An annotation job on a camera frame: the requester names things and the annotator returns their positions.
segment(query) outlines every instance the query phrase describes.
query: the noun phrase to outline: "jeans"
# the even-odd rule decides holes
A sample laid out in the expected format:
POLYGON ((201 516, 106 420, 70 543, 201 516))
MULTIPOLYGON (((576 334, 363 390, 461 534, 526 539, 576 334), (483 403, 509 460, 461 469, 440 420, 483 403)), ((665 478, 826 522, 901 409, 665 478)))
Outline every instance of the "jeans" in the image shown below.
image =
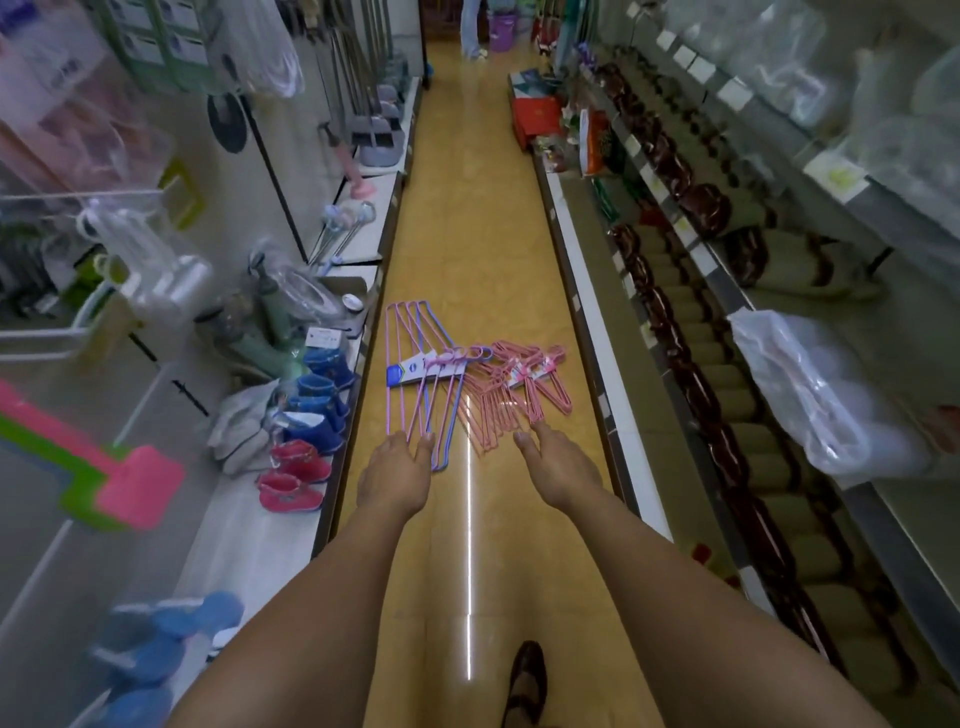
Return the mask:
POLYGON ((480 55, 480 39, 477 37, 479 14, 480 0, 464 0, 464 9, 460 14, 460 48, 469 59, 480 55))

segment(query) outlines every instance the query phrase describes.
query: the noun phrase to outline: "white bag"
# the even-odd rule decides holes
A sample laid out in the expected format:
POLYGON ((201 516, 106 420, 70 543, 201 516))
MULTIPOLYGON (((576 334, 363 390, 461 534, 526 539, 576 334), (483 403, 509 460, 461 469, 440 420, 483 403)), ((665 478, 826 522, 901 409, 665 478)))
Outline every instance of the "white bag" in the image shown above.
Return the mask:
POLYGON ((814 468, 849 488, 930 467, 924 436, 828 326, 777 311, 741 309, 729 318, 756 386, 814 468))

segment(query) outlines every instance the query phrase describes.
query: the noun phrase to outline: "yellow tile floor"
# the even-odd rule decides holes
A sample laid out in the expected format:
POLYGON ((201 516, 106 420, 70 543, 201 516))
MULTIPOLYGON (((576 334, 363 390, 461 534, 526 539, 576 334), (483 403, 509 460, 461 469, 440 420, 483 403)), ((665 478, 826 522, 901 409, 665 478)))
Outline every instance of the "yellow tile floor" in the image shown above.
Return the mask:
MULTIPOLYGON (((458 343, 566 346, 561 376, 573 414, 546 402, 547 420, 580 443, 610 487, 537 180, 511 128, 507 74, 539 60, 516 49, 468 62, 456 44, 433 44, 428 56, 435 76, 420 107, 384 303, 427 299, 458 343)), ((342 521, 385 435, 383 321, 342 521)), ((481 457, 458 425, 449 466, 396 553, 366 725, 499 725, 510 666, 527 639, 546 654, 541 724, 662 725, 576 530, 540 501, 509 438, 481 457)))

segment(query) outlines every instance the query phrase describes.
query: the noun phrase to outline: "pink rain boot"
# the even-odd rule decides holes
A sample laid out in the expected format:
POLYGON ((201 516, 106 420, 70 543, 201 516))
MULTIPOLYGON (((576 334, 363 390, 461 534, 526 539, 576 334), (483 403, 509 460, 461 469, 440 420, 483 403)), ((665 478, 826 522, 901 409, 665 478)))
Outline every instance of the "pink rain boot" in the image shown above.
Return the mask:
POLYGON ((323 493, 287 473, 264 473, 257 478, 256 487, 260 489, 260 505, 271 513, 316 511, 324 502, 323 493))
POLYGON ((332 470, 310 443, 291 440, 270 450, 271 462, 277 473, 293 475, 304 483, 319 483, 330 477, 332 470))

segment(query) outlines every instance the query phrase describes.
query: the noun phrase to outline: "purple bucket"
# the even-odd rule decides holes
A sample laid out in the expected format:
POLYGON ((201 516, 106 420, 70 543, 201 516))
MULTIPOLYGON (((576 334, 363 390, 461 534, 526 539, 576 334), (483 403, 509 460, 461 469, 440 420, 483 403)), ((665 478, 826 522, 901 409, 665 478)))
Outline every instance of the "purple bucket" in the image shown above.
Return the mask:
POLYGON ((497 13, 490 21, 490 49, 494 53, 506 53, 514 47, 516 13, 497 13))

